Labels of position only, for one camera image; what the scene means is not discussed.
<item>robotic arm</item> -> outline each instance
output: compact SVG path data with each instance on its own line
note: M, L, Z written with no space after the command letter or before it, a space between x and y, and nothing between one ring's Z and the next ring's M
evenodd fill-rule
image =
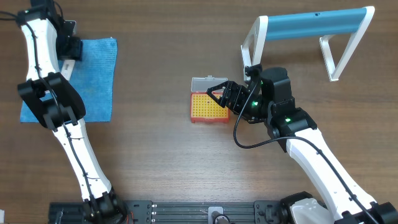
M29 70L18 93L39 123L51 129L63 146L77 176L85 220L105 223L127 215L96 160L86 133L85 106L80 95L59 72L58 58L81 60L82 41L72 36L76 22L65 21L53 0L32 1L16 22L27 42ZM53 98L43 100L49 91Z
M236 144L249 149L277 141L309 176L327 207L306 192L292 195L281 200L283 223L398 222L396 209L389 202L379 205L351 178L326 145L314 120L295 107L286 69L262 71L261 65L255 65L247 67L246 73L251 77L247 88L227 81L207 91L220 106L239 114L234 129ZM213 91L222 88L223 95L215 97ZM252 146L238 143L240 117L250 123L264 122L271 140Z

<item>white plastic piece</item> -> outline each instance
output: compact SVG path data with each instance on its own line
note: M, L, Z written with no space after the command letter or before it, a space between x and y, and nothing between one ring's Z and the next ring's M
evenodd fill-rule
M59 72L57 50L55 44L57 41L57 31L48 19L35 19L28 24L34 31L37 43L37 58L39 61L40 75L47 77L49 72ZM35 53L32 33L26 25L21 27L27 44L27 54L29 59L29 68L26 80L38 80L39 76L35 68Z
M87 176L89 177L88 182L91 186L90 189L93 193L94 198L102 197L103 192L109 193L111 190L111 182L105 177L102 172L100 165L98 164L97 158L94 155L93 148L91 148L86 132L86 123L82 118L78 120L77 125L66 124L69 133L71 134L72 144L75 148L76 154L84 167ZM69 161L75 171L77 179L80 184L81 197L90 200L89 193L87 190L85 178L78 165L75 156L72 153L72 149L69 145L69 141L66 132L63 127L59 127L57 132L53 131L55 137L59 140L63 149L67 153Z
M327 209L318 204L314 198L295 202L290 207L295 224L333 224L335 221Z
M347 65L349 59L351 58L352 54L354 53L354 50L356 46L358 46L359 41L362 39L363 34L365 33L366 29L368 28L373 15L374 15L374 7L373 6L368 6L366 8L366 15L364 19L362 20L361 24L359 25L358 30L351 34L351 37L349 38L347 47L343 53L343 56L341 56L340 61L337 64L337 67L335 67L335 63L333 61L333 57L331 55L331 50L329 46L329 40L333 37L333 35L325 35L321 38L319 38L319 43L321 45L322 49L322 54L323 54L323 59L325 59L325 65L326 69L329 74L329 80L331 82L335 82L338 80L340 77L342 71L344 70L345 66Z
M258 65L261 62L262 50L266 42L268 28L268 16L259 16L251 27L248 36L241 45L242 60L243 60L243 79L246 83L250 82L250 77L247 77L244 71L245 67ZM250 58L249 47L254 41L253 59Z
M363 204L366 209L371 208L370 203L376 202L375 199L367 194L338 162L326 145L319 129L313 130L308 128L306 130L296 132L295 135L308 139L321 149L346 182L349 189L357 196L361 204ZM357 204L353 200L350 200L348 193L335 173L322 156L317 154L313 147L308 145L306 142L297 139L288 139L286 146L287 152L291 158L298 162L319 191L334 220L342 219L343 216L341 214L345 211L349 211L351 214L362 212Z
M4 223L4 210L0 209L0 223Z
M63 61L61 74L66 80L70 80L72 76L73 67L75 66L75 60L65 60Z

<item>wooden table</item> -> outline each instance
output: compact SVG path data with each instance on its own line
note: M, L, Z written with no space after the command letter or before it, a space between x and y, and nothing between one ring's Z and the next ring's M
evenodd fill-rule
M398 2L66 1L82 39L118 40L110 123L87 131L102 170L125 200L252 202L308 191L303 170L278 144L235 145L228 124L192 124L192 77L243 83L240 45L257 16L374 5L376 13L340 81L330 83L318 38L269 42L264 67L287 68L297 106L317 122L329 147L364 190L398 207ZM28 0L1 0L16 13ZM341 55L348 36L331 41ZM50 202L79 202L80 189L59 143L39 124L21 124L16 85L27 55L14 22L0 28L0 208L6 221L43 223ZM242 122L245 144L268 139Z

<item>white bracket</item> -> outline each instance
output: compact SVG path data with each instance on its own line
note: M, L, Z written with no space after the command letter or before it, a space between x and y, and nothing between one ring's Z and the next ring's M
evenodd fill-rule
M347 44L347 47L343 53L343 56L341 56L341 59L338 62L337 67L335 66L335 63L333 61L333 57L331 55L331 50L330 50L330 46L329 46L329 40L334 35L324 35L323 37L319 38L319 43L321 45L323 59L325 59L326 69L328 71L329 80L331 82L337 81L338 78L340 77L342 71L344 70L345 66L348 63L348 60L351 58L356 46L358 46L359 41L362 39L363 34L365 33L366 29L368 28L368 26L373 18L374 7L368 6L365 8L366 8L366 15L365 15L364 19L362 20L361 24L359 25L358 31L351 34L351 37L349 38L349 41Z
M251 27L248 36L241 45L242 60L243 60L243 78L248 84L250 83L250 77L245 74L245 67L251 67L253 65L260 64L262 50L266 42L268 28L268 16L259 16ZM253 47L253 60L250 58L249 47L254 41Z

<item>transparent lid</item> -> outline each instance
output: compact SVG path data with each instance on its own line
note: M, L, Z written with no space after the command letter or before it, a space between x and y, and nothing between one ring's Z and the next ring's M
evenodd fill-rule
M202 77L193 77L191 84L191 92L206 92L208 88L217 86L223 82L228 81L227 78L215 78L211 75L208 75L205 78ZM223 89L216 90L216 93L222 93Z

